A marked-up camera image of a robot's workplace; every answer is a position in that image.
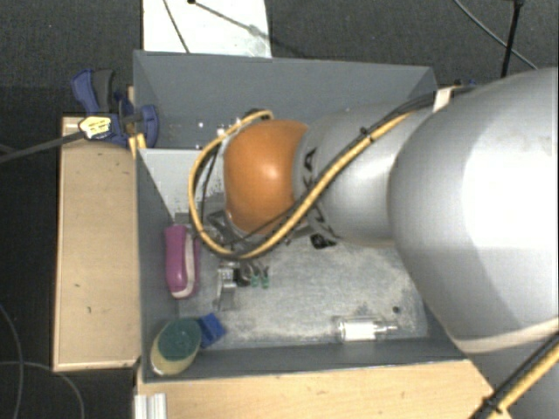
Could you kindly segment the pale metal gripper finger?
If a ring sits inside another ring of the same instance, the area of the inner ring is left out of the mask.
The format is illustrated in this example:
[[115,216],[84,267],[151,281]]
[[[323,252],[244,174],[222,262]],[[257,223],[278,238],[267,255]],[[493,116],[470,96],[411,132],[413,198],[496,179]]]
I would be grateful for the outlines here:
[[217,276],[216,276],[216,297],[214,299],[214,306],[217,311],[221,310],[225,283],[226,283],[226,269],[224,267],[218,267]]
[[228,311],[234,308],[235,294],[238,288],[236,280],[236,270],[227,269],[224,271],[224,310]]

